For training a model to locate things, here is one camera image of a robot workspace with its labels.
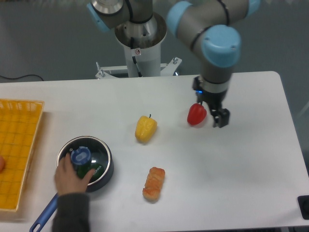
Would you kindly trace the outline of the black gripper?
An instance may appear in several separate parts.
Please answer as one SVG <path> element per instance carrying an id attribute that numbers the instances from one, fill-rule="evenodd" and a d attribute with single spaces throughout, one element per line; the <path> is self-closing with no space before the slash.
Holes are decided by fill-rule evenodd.
<path id="1" fill-rule="evenodd" d="M 213 116 L 213 127 L 222 128 L 229 124 L 230 111 L 226 108 L 223 108 L 222 101 L 224 100 L 227 90 L 213 92 L 212 90 L 206 90 L 206 87 L 203 87 L 202 84 L 206 84 L 206 81 L 202 81 L 201 76 L 197 76 L 193 79 L 192 88 L 196 92 L 197 102 L 205 102 L 211 115 Z"/>

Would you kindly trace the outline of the person's hand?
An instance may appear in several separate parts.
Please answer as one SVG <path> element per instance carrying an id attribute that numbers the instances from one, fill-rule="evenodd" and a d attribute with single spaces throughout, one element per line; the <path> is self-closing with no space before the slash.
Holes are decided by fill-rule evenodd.
<path id="1" fill-rule="evenodd" d="M 86 193 L 87 186 L 94 172 L 95 170 L 91 169 L 80 179 L 73 168 L 70 154 L 67 153 L 66 156 L 59 161 L 54 176 L 58 196 L 73 193 Z"/>

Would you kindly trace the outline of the dark sleeved forearm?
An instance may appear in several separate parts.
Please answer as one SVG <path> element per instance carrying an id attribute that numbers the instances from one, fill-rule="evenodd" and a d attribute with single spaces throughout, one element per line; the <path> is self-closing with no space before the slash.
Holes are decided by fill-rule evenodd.
<path id="1" fill-rule="evenodd" d="M 70 193 L 58 197 L 52 231 L 90 231 L 89 197 L 85 193 Z"/>

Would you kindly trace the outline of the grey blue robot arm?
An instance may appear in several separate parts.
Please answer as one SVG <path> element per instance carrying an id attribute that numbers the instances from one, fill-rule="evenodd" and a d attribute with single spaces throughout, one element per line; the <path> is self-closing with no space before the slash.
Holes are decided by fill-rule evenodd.
<path id="1" fill-rule="evenodd" d="M 92 0 L 87 9 L 101 31 L 114 30 L 129 77 L 161 75 L 161 43 L 170 31 L 200 60 L 193 90 L 197 102 L 208 105 L 213 125 L 221 128 L 229 123 L 222 102 L 241 53 L 241 37 L 231 24 L 259 6 L 258 0 L 207 0 L 197 6 L 183 0 L 166 17 L 154 11 L 150 0 Z"/>

